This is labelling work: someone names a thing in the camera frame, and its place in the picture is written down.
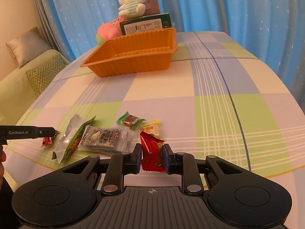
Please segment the person's left hand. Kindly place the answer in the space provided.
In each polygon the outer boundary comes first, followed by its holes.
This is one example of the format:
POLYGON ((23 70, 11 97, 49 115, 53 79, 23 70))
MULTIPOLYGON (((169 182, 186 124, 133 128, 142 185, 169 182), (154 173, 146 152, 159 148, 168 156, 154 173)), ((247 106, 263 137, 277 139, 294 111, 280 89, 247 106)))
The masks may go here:
POLYGON ((6 161, 6 154, 3 150, 3 146, 0 145, 0 187, 2 186, 4 179, 5 168, 3 166, 3 162, 5 161, 6 161))

